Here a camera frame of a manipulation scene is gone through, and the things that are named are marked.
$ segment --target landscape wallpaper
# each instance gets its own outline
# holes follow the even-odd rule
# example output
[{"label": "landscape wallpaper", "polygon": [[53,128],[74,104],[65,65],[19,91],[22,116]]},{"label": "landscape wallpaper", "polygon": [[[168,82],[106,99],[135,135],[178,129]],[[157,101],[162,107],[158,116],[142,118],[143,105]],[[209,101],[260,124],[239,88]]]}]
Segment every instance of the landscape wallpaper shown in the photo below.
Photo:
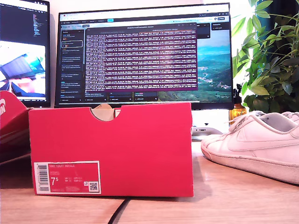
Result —
[{"label": "landscape wallpaper", "polygon": [[198,90],[159,92],[159,101],[231,102],[229,30],[211,30],[211,38],[197,45]]}]

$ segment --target desktop wallpaper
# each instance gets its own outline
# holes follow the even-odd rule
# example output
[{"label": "desktop wallpaper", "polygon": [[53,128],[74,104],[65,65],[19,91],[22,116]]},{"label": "desktop wallpaper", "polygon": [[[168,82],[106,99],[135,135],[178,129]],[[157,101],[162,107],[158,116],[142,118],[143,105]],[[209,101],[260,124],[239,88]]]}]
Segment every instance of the desktop wallpaper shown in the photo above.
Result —
[{"label": "desktop wallpaper", "polygon": [[198,90],[159,92],[159,101],[231,102],[229,30],[211,30],[211,38],[197,40]]},{"label": "desktop wallpaper", "polygon": [[45,97],[45,47],[0,41],[0,90]]}]

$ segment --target sidebar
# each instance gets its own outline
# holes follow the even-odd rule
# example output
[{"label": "sidebar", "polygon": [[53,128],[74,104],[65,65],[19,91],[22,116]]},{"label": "sidebar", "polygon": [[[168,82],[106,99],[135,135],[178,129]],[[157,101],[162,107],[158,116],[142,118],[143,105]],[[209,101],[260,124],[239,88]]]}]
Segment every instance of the sidebar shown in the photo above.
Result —
[{"label": "sidebar", "polygon": [[84,30],[64,30],[61,40],[60,100],[64,103],[83,101]]}]

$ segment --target shoelace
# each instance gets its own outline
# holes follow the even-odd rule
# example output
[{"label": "shoelace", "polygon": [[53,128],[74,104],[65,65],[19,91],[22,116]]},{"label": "shoelace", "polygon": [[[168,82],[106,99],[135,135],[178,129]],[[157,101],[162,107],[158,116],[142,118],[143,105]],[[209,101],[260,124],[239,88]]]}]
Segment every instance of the shoelace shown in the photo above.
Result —
[{"label": "shoelace", "polygon": [[241,115],[239,117],[234,118],[233,120],[230,120],[229,122],[234,122],[230,127],[229,127],[229,132],[228,133],[233,133],[239,130],[244,123],[250,116],[263,116],[265,113],[262,111],[252,111],[250,113]]},{"label": "shoelace", "polygon": [[284,112],[282,113],[282,115],[285,115],[287,118],[292,118],[294,115],[298,116],[299,117],[299,112],[295,112],[295,113],[292,113],[292,112]]},{"label": "shoelace", "polygon": [[294,113],[292,113],[292,112],[284,112],[284,113],[282,113],[282,115],[286,116],[287,118],[292,118],[293,114]]}]

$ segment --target qr code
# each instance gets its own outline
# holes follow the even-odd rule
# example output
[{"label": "qr code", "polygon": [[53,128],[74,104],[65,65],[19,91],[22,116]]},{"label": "qr code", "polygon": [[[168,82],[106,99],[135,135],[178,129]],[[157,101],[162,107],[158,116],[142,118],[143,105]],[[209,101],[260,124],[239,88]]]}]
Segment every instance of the qr code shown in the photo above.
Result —
[{"label": "qr code", "polygon": [[97,181],[89,181],[89,192],[98,192],[99,191],[99,182]]}]

